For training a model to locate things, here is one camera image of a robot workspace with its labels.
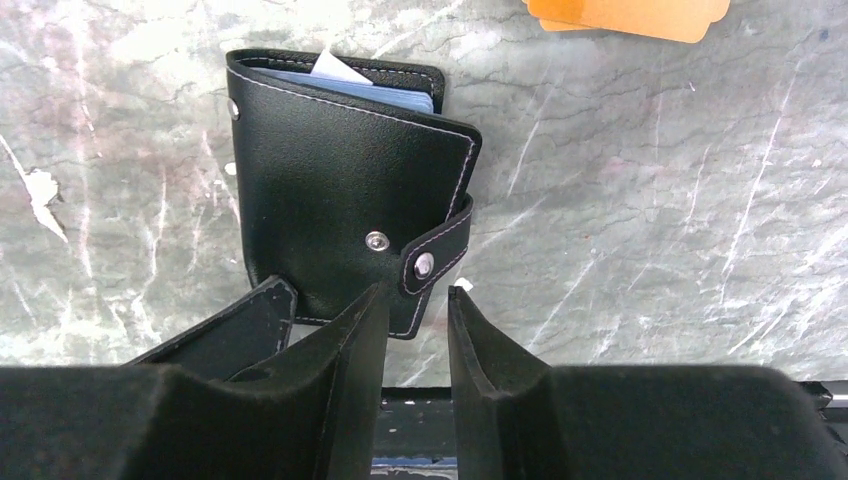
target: orange card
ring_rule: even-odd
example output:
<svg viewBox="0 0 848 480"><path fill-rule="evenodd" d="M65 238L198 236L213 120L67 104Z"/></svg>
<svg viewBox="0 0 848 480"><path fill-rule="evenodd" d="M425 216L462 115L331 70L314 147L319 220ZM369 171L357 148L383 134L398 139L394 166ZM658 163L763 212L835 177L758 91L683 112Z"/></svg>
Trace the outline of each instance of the orange card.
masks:
<svg viewBox="0 0 848 480"><path fill-rule="evenodd" d="M527 9L548 28L583 25L697 43L727 13L730 0L528 0Z"/></svg>

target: gray marble surface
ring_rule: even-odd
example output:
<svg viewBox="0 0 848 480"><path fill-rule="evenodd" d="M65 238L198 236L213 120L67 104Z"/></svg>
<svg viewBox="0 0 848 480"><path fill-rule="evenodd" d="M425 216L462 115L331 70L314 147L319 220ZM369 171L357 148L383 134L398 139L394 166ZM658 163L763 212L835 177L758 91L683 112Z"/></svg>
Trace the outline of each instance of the gray marble surface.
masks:
<svg viewBox="0 0 848 480"><path fill-rule="evenodd" d="M485 138L470 252L387 385L448 383L460 277L548 362L848 378L846 7L734 0L684 45L519 0L3 1L0 362L123 362L245 293L224 52L330 46L439 66Z"/></svg>

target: scratched surface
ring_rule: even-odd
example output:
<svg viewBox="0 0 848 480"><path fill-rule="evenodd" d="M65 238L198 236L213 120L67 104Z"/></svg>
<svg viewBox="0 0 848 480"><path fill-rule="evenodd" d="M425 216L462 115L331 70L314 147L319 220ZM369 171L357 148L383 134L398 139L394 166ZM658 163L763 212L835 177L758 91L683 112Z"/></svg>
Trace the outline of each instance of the scratched surface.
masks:
<svg viewBox="0 0 848 480"><path fill-rule="evenodd" d="M331 45L441 67L485 138L470 252L386 384L448 382L457 278L549 362L848 378L846 2L734 1L695 46L425 3L3 1L0 362L123 362L245 293L223 54Z"/></svg>

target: wallet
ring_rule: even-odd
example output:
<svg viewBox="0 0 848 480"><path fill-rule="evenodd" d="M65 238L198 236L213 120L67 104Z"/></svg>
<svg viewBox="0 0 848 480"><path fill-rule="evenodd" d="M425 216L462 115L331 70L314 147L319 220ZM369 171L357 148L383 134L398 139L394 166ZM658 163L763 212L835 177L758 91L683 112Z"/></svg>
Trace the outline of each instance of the wallet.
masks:
<svg viewBox="0 0 848 480"><path fill-rule="evenodd" d="M226 56L248 276L254 287L285 279L295 323L313 325L387 283L389 335L411 339L434 283L467 251L482 137L440 115L445 79L434 67L339 57L377 87L426 93L427 113L287 78L317 58Z"/></svg>

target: black leather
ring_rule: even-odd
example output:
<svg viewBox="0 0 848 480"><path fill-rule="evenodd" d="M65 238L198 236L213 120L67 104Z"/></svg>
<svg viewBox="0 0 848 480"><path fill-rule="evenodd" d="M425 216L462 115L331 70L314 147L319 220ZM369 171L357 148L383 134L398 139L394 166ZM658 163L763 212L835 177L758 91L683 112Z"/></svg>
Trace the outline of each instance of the black leather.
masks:
<svg viewBox="0 0 848 480"><path fill-rule="evenodd" d="M286 347L297 292L273 276L220 313L129 362L180 365L206 380L227 380Z"/></svg>
<svg viewBox="0 0 848 480"><path fill-rule="evenodd" d="M413 338L439 275L411 282L402 252L426 242L442 274L464 253L466 188L482 138L439 115L253 70L308 71L316 58L281 50L227 54L229 95L239 110L232 125L248 275L253 285L271 275L290 281L299 292L296 321L308 324L328 322L373 283L394 284L390 335ZM441 110L438 70L342 60L377 85L430 93ZM389 238L388 250L367 247L372 231Z"/></svg>

